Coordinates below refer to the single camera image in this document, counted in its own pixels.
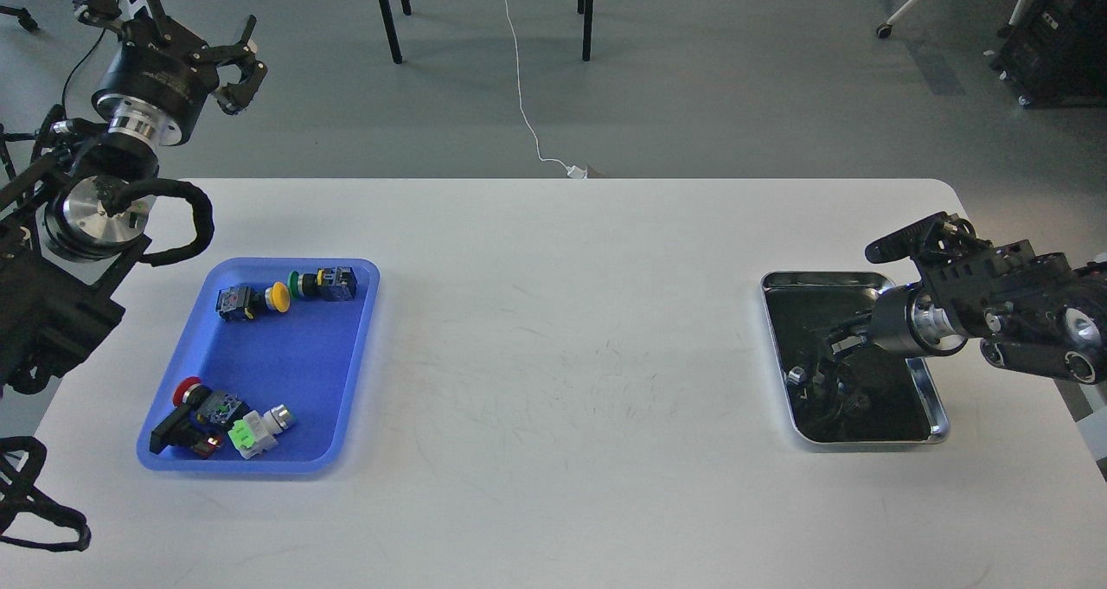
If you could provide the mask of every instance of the blue tray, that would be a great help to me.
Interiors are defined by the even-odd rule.
[[[358,279],[353,301],[293,300],[284,314],[254,321],[224,321],[216,313],[220,289],[257,288],[286,281],[290,271],[352,267]],[[381,273],[368,260],[335,258],[234,258],[207,275],[177,350],[162,378],[135,453],[152,471],[197,473],[312,473],[342,450],[365,338]],[[265,413],[283,403],[296,424],[277,436],[277,447],[244,459],[229,441],[203,459],[186,448],[149,452],[149,432],[173,411],[173,391],[196,375],[214,390],[237,394]]]

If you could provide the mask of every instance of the white cable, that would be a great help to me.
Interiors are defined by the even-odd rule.
[[[523,113],[523,122],[527,125],[527,128],[530,128],[530,135],[534,135],[535,152],[538,153],[538,161],[542,161],[542,163],[558,163],[561,164],[561,167],[565,167],[565,172],[572,172],[572,168],[567,166],[565,161],[542,156],[542,148],[538,144],[538,133],[535,133],[535,127],[527,120],[527,112],[523,110],[523,70],[519,68],[519,37],[515,33],[515,22],[511,22],[511,10],[507,6],[507,0],[504,0],[504,12],[507,14],[507,25],[511,27],[511,40],[515,42],[515,82],[519,92],[519,113]]]

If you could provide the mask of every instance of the black equipment box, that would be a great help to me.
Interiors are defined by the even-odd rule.
[[[1107,105],[1107,0],[1035,0],[993,69],[1028,105]]]

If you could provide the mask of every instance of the white table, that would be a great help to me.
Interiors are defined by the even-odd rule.
[[[960,211],[944,184],[199,184],[217,210],[214,245],[131,273],[123,324],[68,376],[39,431],[40,487],[87,514],[92,547],[0,548],[4,589],[1107,578],[1107,486],[1048,380],[968,349],[931,363],[952,422],[944,444],[829,454],[790,431],[761,278],[869,269],[870,239]],[[154,247],[185,238],[167,204]],[[342,456],[309,478],[147,472],[135,438],[195,293],[241,255],[380,267]],[[906,261],[881,270],[914,277]]]

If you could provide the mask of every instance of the stainless steel tray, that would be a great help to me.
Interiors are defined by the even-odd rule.
[[[850,370],[871,400],[871,407],[855,418],[829,420],[813,407],[813,401],[799,396],[799,389],[787,383],[787,373],[803,359],[801,353],[817,349],[813,330],[870,310],[878,293],[893,286],[872,272],[786,271],[763,278],[765,310],[788,412],[796,432],[807,441],[836,451],[890,450],[937,444],[949,434],[945,409],[921,358],[904,360],[875,345],[850,355]]]

